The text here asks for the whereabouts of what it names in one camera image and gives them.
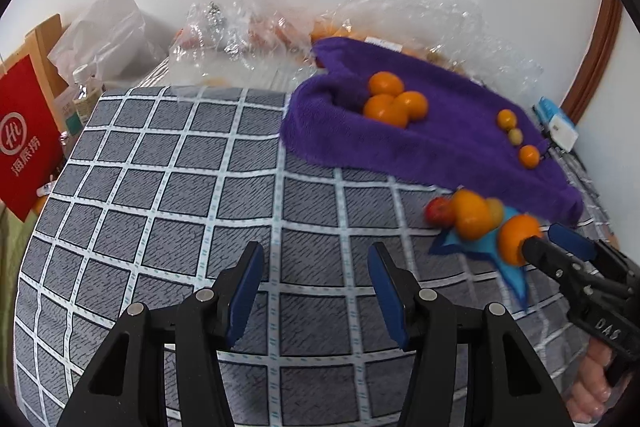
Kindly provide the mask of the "right hand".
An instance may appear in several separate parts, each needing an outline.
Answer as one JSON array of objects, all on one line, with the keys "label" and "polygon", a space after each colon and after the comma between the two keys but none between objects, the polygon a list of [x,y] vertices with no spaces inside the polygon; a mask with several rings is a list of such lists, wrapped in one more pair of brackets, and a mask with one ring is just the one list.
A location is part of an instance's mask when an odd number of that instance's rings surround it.
[{"label": "right hand", "polygon": [[597,338],[590,338],[585,355],[578,366],[574,384],[570,387],[565,405],[574,423],[591,424],[610,408],[613,388],[604,372],[611,363],[613,352]]}]

